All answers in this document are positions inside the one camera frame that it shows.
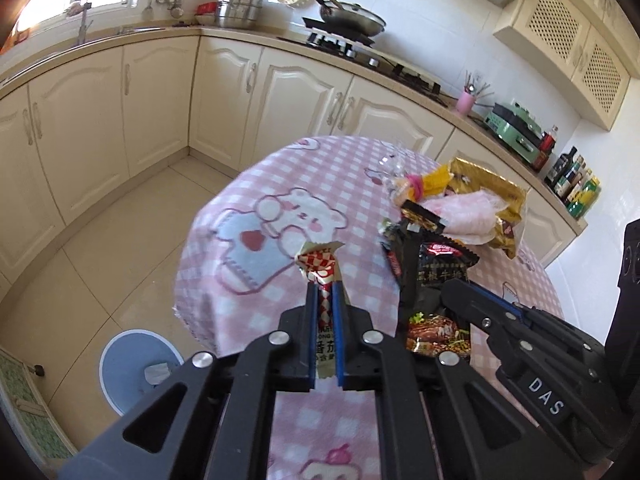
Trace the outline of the wok with lid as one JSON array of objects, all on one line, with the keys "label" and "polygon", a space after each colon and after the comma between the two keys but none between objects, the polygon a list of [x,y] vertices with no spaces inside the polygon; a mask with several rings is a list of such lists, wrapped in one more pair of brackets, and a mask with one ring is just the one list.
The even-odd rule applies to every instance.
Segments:
[{"label": "wok with lid", "polygon": [[386,29],[386,21],[357,3],[338,0],[314,0],[320,6],[320,16],[329,25],[359,32],[369,38]]}]

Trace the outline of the dark soy sauce bottle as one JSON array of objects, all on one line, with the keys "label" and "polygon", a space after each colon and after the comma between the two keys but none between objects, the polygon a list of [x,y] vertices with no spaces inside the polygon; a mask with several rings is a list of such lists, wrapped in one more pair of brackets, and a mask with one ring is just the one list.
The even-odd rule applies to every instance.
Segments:
[{"label": "dark soy sauce bottle", "polygon": [[559,156],[554,165],[549,170],[548,174],[544,178],[544,183],[548,188],[554,188],[555,185],[566,174],[567,170],[573,165],[574,157],[577,153],[577,148],[572,146],[568,152],[565,152]]}]

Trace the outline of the green glass side cabinet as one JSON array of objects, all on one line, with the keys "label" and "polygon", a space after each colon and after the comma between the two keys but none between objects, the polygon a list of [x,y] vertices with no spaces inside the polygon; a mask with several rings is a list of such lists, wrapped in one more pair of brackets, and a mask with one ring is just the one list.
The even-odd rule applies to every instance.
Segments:
[{"label": "green glass side cabinet", "polygon": [[47,406],[35,378],[46,372],[39,364],[17,359],[5,348],[0,351],[1,414],[14,436],[48,479],[77,453]]}]

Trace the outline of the white red plastic bag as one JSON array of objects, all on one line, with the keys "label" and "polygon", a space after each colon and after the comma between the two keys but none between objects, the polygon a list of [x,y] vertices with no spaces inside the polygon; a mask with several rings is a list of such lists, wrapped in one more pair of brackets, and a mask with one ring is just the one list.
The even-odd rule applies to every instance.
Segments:
[{"label": "white red plastic bag", "polygon": [[424,200],[422,206],[444,222],[446,236],[463,244],[480,246],[495,236],[498,213],[508,203],[494,192],[482,188],[465,194],[449,194]]}]

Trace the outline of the pink checkered tablecloth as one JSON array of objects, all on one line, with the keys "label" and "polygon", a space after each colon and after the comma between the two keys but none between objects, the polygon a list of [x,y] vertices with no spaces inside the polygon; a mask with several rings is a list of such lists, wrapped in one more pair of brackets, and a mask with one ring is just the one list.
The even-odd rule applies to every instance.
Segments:
[{"label": "pink checkered tablecloth", "polygon": [[[217,356],[272,332],[305,300],[295,255],[307,242],[338,244],[350,301],[392,334],[399,290],[378,226],[397,219],[383,159],[412,174],[436,165],[424,155],[360,136],[303,138],[239,174],[196,215],[175,284],[175,311]],[[334,378],[310,393],[277,398],[268,460],[271,479],[375,479],[380,474],[375,400]]]}]

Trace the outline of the black snack wrapper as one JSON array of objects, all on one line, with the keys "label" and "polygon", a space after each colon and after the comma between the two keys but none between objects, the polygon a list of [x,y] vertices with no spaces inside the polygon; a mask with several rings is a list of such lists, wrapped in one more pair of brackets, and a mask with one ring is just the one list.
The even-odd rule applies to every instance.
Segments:
[{"label": "black snack wrapper", "polygon": [[387,264],[399,287],[399,309],[433,313],[449,280],[468,279],[480,256],[446,236],[445,222],[412,200],[400,206],[400,220],[385,219],[378,232]]}]

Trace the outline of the gold foil snack bag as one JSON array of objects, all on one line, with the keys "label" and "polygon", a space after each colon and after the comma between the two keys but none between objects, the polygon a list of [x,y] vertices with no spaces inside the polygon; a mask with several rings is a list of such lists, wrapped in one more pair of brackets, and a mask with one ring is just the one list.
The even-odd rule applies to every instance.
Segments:
[{"label": "gold foil snack bag", "polygon": [[448,220],[451,234],[464,244],[502,250],[510,259],[524,234],[527,192],[475,162],[456,157],[448,162],[448,190],[456,196],[461,220]]}]

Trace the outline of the light blue trash bin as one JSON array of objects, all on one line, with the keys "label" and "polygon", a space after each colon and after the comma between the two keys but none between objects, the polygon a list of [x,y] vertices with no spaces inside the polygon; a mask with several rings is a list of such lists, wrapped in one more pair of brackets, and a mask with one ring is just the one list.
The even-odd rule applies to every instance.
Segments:
[{"label": "light blue trash bin", "polygon": [[104,347],[99,362],[100,386],[111,408],[122,416],[154,388],[143,376],[145,367],[166,362],[171,373],[183,364],[180,352],[150,330],[125,330]]}]

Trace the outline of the crumpled paper in bin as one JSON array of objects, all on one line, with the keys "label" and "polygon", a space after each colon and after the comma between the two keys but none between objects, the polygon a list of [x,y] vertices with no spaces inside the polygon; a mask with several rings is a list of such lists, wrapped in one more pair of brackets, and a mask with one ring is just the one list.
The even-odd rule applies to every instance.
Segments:
[{"label": "crumpled paper in bin", "polygon": [[144,380],[153,387],[160,385],[171,375],[171,369],[166,362],[156,363],[145,367]]}]

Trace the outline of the red label sauce bottle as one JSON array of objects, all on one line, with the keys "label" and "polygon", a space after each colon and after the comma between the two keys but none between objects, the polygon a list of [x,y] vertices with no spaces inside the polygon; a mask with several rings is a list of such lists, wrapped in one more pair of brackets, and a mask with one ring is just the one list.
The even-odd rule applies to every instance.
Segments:
[{"label": "red label sauce bottle", "polygon": [[553,125],[550,129],[544,132],[544,136],[539,144],[538,156],[532,163],[532,169],[536,174],[538,174],[538,172],[544,168],[544,165],[548,162],[549,156],[555,147],[558,131],[559,128],[556,125]]}]

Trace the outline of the yellow pink candy wrapper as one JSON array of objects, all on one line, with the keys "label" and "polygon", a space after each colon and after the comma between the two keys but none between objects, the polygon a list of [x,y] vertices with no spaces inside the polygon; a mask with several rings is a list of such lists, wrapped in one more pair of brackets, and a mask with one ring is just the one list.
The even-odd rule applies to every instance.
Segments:
[{"label": "yellow pink candy wrapper", "polygon": [[452,175],[447,166],[440,166],[428,174],[407,174],[392,179],[390,197],[395,205],[401,206],[406,200],[421,203],[431,196],[445,192]]}]

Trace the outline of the steel stock pot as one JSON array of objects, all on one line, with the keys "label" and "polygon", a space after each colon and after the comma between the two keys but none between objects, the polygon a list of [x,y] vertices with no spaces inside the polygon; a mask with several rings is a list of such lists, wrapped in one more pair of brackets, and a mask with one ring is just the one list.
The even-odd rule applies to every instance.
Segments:
[{"label": "steel stock pot", "polygon": [[262,0],[218,0],[217,24],[221,28],[253,29],[262,13]]}]

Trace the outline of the black gas stove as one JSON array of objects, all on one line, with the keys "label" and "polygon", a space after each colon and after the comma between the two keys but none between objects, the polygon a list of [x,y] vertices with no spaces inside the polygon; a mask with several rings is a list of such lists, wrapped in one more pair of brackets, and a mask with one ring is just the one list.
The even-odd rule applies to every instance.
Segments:
[{"label": "black gas stove", "polygon": [[442,86],[431,75],[400,58],[374,50],[361,42],[331,35],[320,29],[311,29],[309,34],[303,36],[285,34],[279,36],[279,39],[292,44],[303,44],[307,48],[344,58],[348,62],[396,81],[443,107],[448,107],[452,103],[450,96],[445,96]]}]

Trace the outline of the red noodle packet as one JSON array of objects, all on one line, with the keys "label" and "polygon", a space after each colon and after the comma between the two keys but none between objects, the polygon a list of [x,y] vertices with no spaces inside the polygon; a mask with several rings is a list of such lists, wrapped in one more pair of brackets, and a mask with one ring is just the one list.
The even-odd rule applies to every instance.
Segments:
[{"label": "red noodle packet", "polygon": [[445,315],[416,312],[409,318],[406,349],[430,358],[450,351],[461,359],[469,359],[471,335],[469,330],[459,328],[456,322]]}]

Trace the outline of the cream upper lattice cabinet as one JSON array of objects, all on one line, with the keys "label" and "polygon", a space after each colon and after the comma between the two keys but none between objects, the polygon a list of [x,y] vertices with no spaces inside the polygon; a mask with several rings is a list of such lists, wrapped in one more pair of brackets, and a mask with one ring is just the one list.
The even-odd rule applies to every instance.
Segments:
[{"label": "cream upper lattice cabinet", "polygon": [[582,118],[612,129],[630,75],[570,0],[511,0],[494,36],[548,79]]}]

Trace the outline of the red white checkered wrapper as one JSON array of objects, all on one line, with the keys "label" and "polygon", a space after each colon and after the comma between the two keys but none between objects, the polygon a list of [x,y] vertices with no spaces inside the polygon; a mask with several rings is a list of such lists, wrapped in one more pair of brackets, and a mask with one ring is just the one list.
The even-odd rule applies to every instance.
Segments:
[{"label": "red white checkered wrapper", "polygon": [[314,305],[314,365],[316,377],[328,379],[335,375],[335,337],[332,321],[332,286],[341,281],[342,274],[335,253],[343,246],[334,240],[329,243],[305,242],[295,256],[304,278],[312,285]]}]

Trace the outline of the green yellow oil bottle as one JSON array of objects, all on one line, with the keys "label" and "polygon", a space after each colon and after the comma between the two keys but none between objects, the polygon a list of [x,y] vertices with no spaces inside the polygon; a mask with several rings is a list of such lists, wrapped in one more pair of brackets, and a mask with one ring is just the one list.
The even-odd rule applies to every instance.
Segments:
[{"label": "green yellow oil bottle", "polygon": [[600,180],[592,177],[580,189],[574,200],[568,206],[568,213],[576,220],[582,218],[582,215],[590,207],[591,203],[596,199],[600,188]]}]

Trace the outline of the chrome sink faucet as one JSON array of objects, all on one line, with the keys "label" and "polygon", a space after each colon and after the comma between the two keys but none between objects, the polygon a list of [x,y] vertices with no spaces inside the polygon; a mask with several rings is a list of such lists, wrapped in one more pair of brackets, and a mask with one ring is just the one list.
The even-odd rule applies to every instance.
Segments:
[{"label": "chrome sink faucet", "polygon": [[87,40],[87,32],[91,23],[87,22],[88,11],[92,8],[90,1],[82,2],[81,0],[73,0],[70,6],[66,9],[65,15],[68,18],[72,18],[75,15],[80,16],[80,25],[78,27],[78,33],[75,40],[75,46],[82,46]]}]

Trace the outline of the pink utensil cup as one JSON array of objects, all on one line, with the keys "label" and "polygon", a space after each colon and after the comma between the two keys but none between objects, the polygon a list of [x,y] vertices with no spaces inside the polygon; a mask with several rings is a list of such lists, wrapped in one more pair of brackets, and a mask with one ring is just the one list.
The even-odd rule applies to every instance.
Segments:
[{"label": "pink utensil cup", "polygon": [[466,72],[462,91],[458,96],[454,109],[460,115],[469,115],[478,100],[491,95],[491,84],[483,74],[477,70],[473,73]]}]

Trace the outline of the cream lower cabinets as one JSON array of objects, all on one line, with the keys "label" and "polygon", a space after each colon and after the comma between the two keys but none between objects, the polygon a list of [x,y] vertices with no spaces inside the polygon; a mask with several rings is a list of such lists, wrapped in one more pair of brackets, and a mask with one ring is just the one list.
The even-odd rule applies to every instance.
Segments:
[{"label": "cream lower cabinets", "polygon": [[541,180],[444,101],[299,44],[161,30],[41,62],[1,88],[1,286],[91,207],[185,151],[240,171],[302,136],[466,156],[525,188],[526,243],[553,261],[585,229]]}]

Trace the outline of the green electric grill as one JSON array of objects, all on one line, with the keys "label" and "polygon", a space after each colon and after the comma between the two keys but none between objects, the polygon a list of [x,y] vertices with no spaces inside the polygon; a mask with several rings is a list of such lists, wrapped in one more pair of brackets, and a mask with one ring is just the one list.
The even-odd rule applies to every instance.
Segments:
[{"label": "green electric grill", "polygon": [[529,166],[536,162],[544,134],[525,108],[518,103],[495,103],[485,118],[485,125]]}]

